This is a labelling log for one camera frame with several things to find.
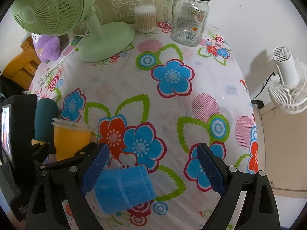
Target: fan base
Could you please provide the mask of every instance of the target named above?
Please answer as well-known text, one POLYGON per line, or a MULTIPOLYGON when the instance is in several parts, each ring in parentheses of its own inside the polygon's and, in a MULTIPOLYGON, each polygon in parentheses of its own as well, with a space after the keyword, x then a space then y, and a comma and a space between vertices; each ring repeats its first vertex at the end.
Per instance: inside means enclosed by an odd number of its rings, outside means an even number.
POLYGON ((135 31, 124 22, 111 22, 101 26, 103 37, 88 36, 78 45, 80 59, 98 62, 124 50, 133 41, 135 31))

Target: table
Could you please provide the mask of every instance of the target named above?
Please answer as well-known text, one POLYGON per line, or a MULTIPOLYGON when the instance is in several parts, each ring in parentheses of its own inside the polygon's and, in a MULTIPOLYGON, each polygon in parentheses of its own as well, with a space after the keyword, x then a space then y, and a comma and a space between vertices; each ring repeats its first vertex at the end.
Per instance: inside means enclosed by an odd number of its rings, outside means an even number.
MULTIPOLYGON (((253 109, 227 41, 207 26, 200 44, 186 47, 172 41, 170 31, 159 22, 154 33, 137 32, 126 49, 104 61, 84 63, 76 51, 56 68, 57 62, 42 63, 31 84, 38 99, 57 102, 60 118, 90 125, 91 139, 109 145, 105 169, 147 166, 155 200, 104 215, 95 188, 86 195, 104 229, 201 229, 220 196, 197 160, 198 143, 227 165, 258 171, 253 109)), ((68 203, 63 206, 77 229, 68 203)))

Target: yellow wooden furniture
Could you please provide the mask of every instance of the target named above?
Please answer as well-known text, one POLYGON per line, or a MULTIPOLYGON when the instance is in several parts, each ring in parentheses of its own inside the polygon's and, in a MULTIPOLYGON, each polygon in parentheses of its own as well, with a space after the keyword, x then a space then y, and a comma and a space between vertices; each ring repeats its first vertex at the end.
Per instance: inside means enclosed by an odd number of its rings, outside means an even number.
POLYGON ((28 90, 41 61, 36 55, 30 36, 22 42, 20 47, 23 51, 7 64, 2 75, 28 90))

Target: jar handle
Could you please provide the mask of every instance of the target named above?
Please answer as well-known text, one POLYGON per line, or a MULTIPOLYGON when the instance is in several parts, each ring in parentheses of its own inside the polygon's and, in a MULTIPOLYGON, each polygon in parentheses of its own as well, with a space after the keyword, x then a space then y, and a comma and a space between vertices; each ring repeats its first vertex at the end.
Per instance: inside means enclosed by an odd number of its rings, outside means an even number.
POLYGON ((174 0, 167 0, 164 4, 164 20, 169 24, 172 25, 172 19, 170 19, 168 17, 168 11, 169 11, 169 7, 171 7, 171 11, 172 11, 172 4, 173 4, 174 0))

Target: bolt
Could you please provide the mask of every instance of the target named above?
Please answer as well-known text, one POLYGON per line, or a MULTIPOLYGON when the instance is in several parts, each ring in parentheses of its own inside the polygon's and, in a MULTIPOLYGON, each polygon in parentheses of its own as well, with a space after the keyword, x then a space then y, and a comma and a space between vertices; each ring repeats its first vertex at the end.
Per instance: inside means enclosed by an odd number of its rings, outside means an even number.
POLYGON ((259 175, 266 176, 266 173, 263 170, 259 170, 259 175))
POLYGON ((228 169, 231 171, 231 172, 236 172, 237 171, 237 168, 235 166, 229 166, 228 169))
POLYGON ((41 173, 40 173, 41 176, 45 176, 47 175, 47 171, 46 170, 43 170, 41 173))
POLYGON ((69 171, 70 172, 76 172, 78 170, 78 167, 77 166, 71 166, 70 168, 69 168, 69 171))

